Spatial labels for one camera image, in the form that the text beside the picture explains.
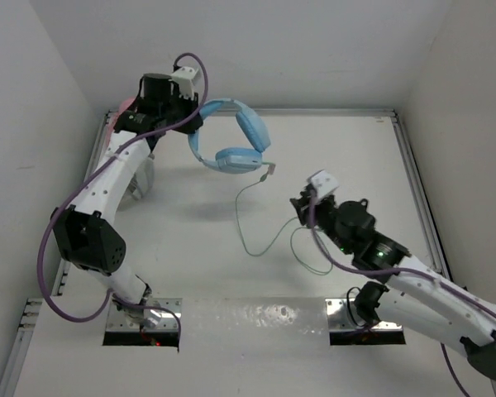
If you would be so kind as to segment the blue headphones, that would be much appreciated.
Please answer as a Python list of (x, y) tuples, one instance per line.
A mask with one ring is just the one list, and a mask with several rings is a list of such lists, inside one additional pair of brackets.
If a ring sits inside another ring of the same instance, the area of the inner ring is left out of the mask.
[(275, 163), (265, 160), (269, 131), (259, 114), (233, 98), (206, 102), (200, 110), (203, 125), (188, 137), (188, 146), (205, 167), (241, 175), (261, 167), (273, 174)]

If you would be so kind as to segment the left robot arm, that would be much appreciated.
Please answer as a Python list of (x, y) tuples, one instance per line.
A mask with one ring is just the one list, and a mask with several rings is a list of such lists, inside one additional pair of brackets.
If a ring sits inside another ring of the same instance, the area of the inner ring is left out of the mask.
[(144, 74), (137, 95), (122, 104), (94, 172), (51, 215), (45, 235), (55, 237), (63, 260), (83, 270), (128, 310), (141, 308), (149, 285), (126, 263), (126, 242), (114, 227), (125, 194), (142, 196), (158, 140), (169, 130), (187, 135), (202, 126), (196, 81), (202, 69), (176, 66), (171, 74)]

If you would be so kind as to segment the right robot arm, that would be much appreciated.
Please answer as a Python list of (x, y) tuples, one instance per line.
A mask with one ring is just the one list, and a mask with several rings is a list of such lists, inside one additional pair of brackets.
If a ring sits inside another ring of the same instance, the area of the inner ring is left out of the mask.
[(347, 271), (368, 277), (355, 298), (367, 323), (400, 323), (459, 352), (496, 381), (496, 304), (478, 298), (424, 265), (408, 248), (377, 232), (368, 200), (336, 203), (303, 191), (290, 200), (299, 222), (325, 234), (352, 257)]

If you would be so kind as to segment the pink headphones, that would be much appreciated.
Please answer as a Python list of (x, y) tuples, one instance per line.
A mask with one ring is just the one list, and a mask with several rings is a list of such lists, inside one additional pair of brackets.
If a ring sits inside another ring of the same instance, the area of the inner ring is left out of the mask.
[(107, 134), (105, 139), (105, 148), (108, 148), (109, 142), (111, 139), (111, 135), (114, 133), (114, 127), (117, 123), (117, 119), (121, 116), (123, 112), (125, 112), (135, 101), (135, 98), (127, 98), (122, 101), (116, 111), (116, 114), (112, 117), (111, 121), (107, 126)]

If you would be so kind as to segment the grey headphones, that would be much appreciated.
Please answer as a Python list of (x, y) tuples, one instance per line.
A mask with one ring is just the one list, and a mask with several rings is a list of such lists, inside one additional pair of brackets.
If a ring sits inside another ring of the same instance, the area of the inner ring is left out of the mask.
[(120, 207), (131, 201), (140, 201), (149, 193), (155, 180), (154, 159), (155, 156), (149, 154), (138, 166), (122, 196)]

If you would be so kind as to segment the aluminium table frame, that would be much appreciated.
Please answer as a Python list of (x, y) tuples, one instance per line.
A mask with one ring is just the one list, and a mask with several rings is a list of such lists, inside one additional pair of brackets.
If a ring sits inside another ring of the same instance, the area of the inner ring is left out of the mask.
[(182, 343), (109, 347), (106, 317), (73, 324), (46, 306), (23, 347), (17, 396), (457, 396), (437, 342), (333, 346), (325, 299), (363, 283), (327, 268), (289, 199), (324, 169), (339, 200), (367, 198), (379, 230), (440, 267), (405, 137), (388, 116), (264, 112), (274, 175), (224, 175), (170, 133), (156, 180), (116, 218), (126, 260), (155, 293), (181, 298)]

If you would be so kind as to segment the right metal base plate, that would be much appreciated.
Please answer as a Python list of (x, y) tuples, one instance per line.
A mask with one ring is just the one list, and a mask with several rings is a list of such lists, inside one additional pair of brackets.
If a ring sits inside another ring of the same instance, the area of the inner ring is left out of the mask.
[(362, 328), (375, 332), (400, 332), (401, 325), (390, 322), (379, 322), (368, 326), (364, 320), (359, 320), (356, 313), (350, 314), (347, 303), (353, 303), (354, 298), (325, 299), (328, 327), (331, 332), (354, 332)]

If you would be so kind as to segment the metal base plate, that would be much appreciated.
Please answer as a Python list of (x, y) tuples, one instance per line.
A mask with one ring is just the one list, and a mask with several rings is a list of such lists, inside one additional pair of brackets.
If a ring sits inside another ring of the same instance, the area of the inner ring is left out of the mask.
[(354, 298), (325, 299), (328, 327), (331, 332), (354, 332), (362, 328), (375, 332), (400, 332), (401, 325), (390, 322), (379, 322), (368, 326), (364, 320), (359, 320), (356, 313), (350, 314), (347, 303), (353, 303)]
[(131, 309), (118, 302), (109, 305), (105, 330), (107, 332), (177, 332), (177, 320), (182, 314), (181, 298), (150, 297), (146, 305), (153, 309)]

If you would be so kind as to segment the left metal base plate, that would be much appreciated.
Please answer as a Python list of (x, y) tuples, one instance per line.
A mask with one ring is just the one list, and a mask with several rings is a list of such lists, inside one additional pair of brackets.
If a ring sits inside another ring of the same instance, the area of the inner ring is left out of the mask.
[(109, 305), (105, 330), (107, 332), (177, 332), (177, 320), (182, 314), (181, 298), (150, 297), (146, 305), (153, 309), (131, 309), (118, 302)]

